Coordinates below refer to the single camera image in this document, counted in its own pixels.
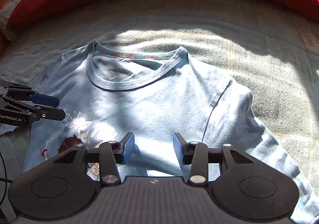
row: shirt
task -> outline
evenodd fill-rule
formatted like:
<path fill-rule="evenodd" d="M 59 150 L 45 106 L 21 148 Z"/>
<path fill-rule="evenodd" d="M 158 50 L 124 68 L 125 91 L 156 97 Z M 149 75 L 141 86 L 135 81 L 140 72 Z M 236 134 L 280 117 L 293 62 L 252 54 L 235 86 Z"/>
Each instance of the shirt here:
<path fill-rule="evenodd" d="M 24 171 L 77 143 L 88 148 L 120 141 L 127 132 L 135 148 L 125 176 L 183 176 L 172 134 L 211 148 L 230 143 L 291 177 L 300 199 L 296 223 L 314 223 L 318 199 L 296 163 L 251 110 L 252 94 L 225 71 L 200 62 L 179 47 L 167 53 L 129 53 L 106 48 L 96 40 L 49 63 L 31 84 L 58 97 L 63 121 L 33 123 Z M 98 164 L 88 175 L 98 180 Z M 220 175 L 209 166 L 209 181 Z"/>

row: shirt's left sleeve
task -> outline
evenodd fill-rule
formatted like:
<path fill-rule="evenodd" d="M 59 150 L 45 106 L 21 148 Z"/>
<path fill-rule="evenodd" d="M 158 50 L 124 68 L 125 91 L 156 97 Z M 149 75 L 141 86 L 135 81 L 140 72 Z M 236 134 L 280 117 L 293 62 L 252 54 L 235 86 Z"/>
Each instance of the shirt's left sleeve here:
<path fill-rule="evenodd" d="M 203 143 L 212 148 L 232 144 L 293 179 L 299 189 L 299 201 L 291 219 L 297 224 L 314 224 L 319 216 L 319 199 L 296 162 L 254 116 L 251 104 L 250 90 L 232 79 L 213 108 Z M 218 167 L 210 166 L 210 179 L 218 176 Z"/>

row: fabric tag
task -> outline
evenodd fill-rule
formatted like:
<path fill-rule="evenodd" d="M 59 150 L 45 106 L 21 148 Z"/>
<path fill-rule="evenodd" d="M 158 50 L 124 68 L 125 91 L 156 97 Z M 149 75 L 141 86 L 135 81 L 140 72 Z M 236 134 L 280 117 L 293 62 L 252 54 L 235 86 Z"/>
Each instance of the fabric tag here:
<path fill-rule="evenodd" d="M 306 19 L 296 19 L 298 30 L 311 53 L 319 54 L 318 39 Z"/>

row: crew neck collar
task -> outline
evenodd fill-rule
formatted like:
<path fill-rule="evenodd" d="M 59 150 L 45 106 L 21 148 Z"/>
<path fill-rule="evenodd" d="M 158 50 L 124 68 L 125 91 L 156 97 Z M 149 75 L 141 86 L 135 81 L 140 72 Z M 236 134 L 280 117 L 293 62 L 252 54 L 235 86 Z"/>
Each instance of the crew neck collar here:
<path fill-rule="evenodd" d="M 91 82 L 96 86 L 106 89 L 106 90 L 131 90 L 142 87 L 144 85 L 150 84 L 163 75 L 165 75 L 168 71 L 170 71 L 175 65 L 177 65 L 181 59 L 188 53 L 188 51 L 179 47 L 176 50 L 166 53 L 145 53 L 145 52 L 125 52 L 112 50 L 102 46 L 96 40 L 92 43 L 94 47 L 90 44 L 87 46 L 89 49 L 89 53 L 87 56 L 87 75 L 89 76 Z M 152 73 L 143 76 L 138 79 L 123 81 L 123 82 L 111 82 L 101 78 L 95 71 L 93 66 L 93 56 L 95 52 L 100 52 L 105 54 L 105 56 L 113 56 L 119 58 L 131 58 L 131 59 L 154 59 L 154 60 L 166 60 L 167 61 L 162 64 L 157 70 Z"/>

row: silver bolt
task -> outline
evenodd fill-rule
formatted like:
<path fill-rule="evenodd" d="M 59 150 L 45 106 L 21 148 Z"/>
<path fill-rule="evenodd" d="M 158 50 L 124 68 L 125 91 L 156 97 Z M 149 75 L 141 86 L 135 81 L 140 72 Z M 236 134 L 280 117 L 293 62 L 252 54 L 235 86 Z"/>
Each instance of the silver bolt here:
<path fill-rule="evenodd" d="M 116 183 L 119 179 L 116 176 L 108 175 L 108 176 L 103 176 L 102 180 L 103 182 L 107 184 L 113 184 L 113 183 Z"/>
<path fill-rule="evenodd" d="M 202 184 L 206 181 L 206 178 L 204 176 L 191 176 L 190 181 L 194 184 Z"/>

